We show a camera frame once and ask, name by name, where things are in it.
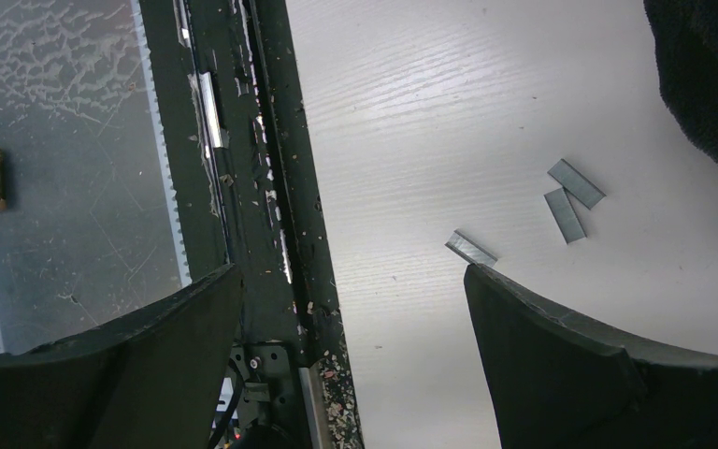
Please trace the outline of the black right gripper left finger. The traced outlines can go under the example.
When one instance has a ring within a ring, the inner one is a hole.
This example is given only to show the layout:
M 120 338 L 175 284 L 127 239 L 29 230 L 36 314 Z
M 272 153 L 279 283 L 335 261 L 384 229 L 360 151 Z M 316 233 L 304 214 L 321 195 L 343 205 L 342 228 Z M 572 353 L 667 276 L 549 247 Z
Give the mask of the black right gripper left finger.
M 204 448 L 241 311 L 236 266 L 20 355 L 0 355 L 0 448 Z

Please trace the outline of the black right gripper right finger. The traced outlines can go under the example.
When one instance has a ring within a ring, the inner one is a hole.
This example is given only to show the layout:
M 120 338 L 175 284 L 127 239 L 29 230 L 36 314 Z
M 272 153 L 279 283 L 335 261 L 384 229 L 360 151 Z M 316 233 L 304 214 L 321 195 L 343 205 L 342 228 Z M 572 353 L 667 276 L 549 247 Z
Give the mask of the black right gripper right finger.
M 718 355 L 649 340 L 488 268 L 464 276 L 505 448 L 718 448 Z

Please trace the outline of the grey staple strip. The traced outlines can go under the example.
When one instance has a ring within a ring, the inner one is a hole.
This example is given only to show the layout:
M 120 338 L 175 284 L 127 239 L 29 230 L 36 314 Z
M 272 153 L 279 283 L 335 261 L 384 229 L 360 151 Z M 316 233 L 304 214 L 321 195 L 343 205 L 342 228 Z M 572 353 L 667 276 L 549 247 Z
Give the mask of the grey staple strip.
M 591 210 L 606 195 L 574 166 L 565 159 L 560 159 L 547 174 L 576 197 L 585 208 Z
M 587 238 L 565 188 L 553 190 L 544 198 L 566 244 Z
M 492 268 L 497 258 L 460 229 L 453 231 L 445 246 L 469 264 Z

